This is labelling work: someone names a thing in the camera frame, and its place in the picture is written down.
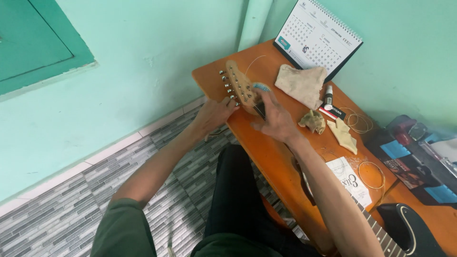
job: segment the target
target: guitar headstock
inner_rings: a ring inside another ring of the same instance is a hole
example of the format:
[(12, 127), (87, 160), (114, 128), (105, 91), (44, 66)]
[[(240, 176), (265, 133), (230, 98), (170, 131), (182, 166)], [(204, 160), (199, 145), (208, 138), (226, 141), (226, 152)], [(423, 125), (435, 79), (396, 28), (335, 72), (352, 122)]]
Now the guitar headstock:
[(235, 98), (236, 105), (241, 104), (243, 108), (250, 114), (259, 115), (254, 106), (262, 102), (262, 98), (252, 91), (255, 87), (264, 91), (269, 91), (270, 88), (262, 83), (252, 83), (249, 78), (238, 69), (238, 65), (233, 60), (228, 60), (225, 63), (225, 71), (219, 72), (222, 76), (222, 81), (225, 82), (225, 88), (231, 95), (230, 98)]

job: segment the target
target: chamois cloth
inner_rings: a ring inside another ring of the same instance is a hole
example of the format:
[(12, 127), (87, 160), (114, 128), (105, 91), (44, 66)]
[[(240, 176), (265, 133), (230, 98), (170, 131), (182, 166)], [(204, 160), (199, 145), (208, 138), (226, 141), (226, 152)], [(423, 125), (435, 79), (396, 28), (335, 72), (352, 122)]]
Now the chamois cloth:
[(298, 70), (283, 64), (279, 68), (275, 86), (311, 110), (316, 110), (322, 104), (319, 91), (326, 77), (324, 67)]
[(308, 113), (303, 116), (303, 118), (298, 123), (300, 127), (308, 127), (311, 132), (317, 131), (320, 135), (325, 130), (325, 120), (317, 111), (309, 110)]
[(336, 122), (333, 121), (327, 121), (327, 125), (329, 126), (330, 130), (333, 132), (333, 135), (335, 135), (336, 140), (338, 140), (338, 143), (348, 149), (349, 151), (353, 152), (355, 155), (357, 154), (357, 147), (356, 143), (357, 140), (355, 140), (351, 134), (349, 134), (350, 128), (344, 124), (344, 121), (342, 121), (340, 118), (336, 118)]

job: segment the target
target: hand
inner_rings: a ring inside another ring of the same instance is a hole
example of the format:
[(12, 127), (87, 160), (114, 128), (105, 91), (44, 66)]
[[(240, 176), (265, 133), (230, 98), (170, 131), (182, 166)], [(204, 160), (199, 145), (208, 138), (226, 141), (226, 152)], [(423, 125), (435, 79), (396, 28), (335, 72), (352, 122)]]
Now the hand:
[(202, 106), (192, 126), (202, 137), (217, 129), (224, 124), (232, 113), (238, 110), (235, 106), (235, 100), (226, 97), (222, 102), (218, 103), (215, 100), (208, 99)]
[(278, 103), (272, 91), (265, 92), (259, 89), (254, 89), (254, 91), (262, 96), (266, 112), (265, 123), (251, 123), (255, 130), (286, 144), (290, 144), (295, 138), (302, 136), (290, 113)]

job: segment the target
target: black pants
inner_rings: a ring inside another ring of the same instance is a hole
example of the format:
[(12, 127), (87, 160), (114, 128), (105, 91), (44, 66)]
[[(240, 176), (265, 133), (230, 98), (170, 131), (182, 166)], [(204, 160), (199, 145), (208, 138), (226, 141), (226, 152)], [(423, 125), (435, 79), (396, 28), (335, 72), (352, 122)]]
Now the black pants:
[(243, 147), (229, 145), (219, 154), (216, 187), (205, 237), (233, 233), (288, 256), (320, 256), (290, 230), (281, 229), (260, 198), (250, 160)]

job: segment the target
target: white baseboard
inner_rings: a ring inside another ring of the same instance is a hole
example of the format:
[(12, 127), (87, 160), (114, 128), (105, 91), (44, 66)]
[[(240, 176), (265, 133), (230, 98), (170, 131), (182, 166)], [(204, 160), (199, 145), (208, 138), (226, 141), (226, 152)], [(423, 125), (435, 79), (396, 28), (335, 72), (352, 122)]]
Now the white baseboard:
[(85, 161), (74, 165), (72, 168), (64, 171), (63, 173), (51, 178), (50, 180), (43, 182), (37, 185), (35, 188), (13, 198), (12, 200), (0, 203), (0, 217), (7, 214), (10, 211), (26, 204), (28, 201), (40, 196), (41, 194), (51, 190), (52, 188), (60, 185), (61, 183), (67, 181), (68, 179), (80, 174), (82, 171), (88, 169), (92, 165), (100, 162), (101, 160), (109, 157), (110, 155), (118, 152), (119, 150), (124, 149), (125, 147), (135, 143), (136, 141), (142, 139), (143, 137), (149, 135), (150, 133), (158, 130), (167, 123), (179, 118), (190, 110), (204, 104), (207, 101), (205, 96), (198, 98), (197, 100), (187, 104), (186, 106), (177, 109), (176, 111), (168, 114), (167, 116), (157, 120), (156, 122), (146, 126), (145, 128), (135, 132), (131, 136), (109, 146), (108, 148), (102, 150), (101, 152), (91, 156)]

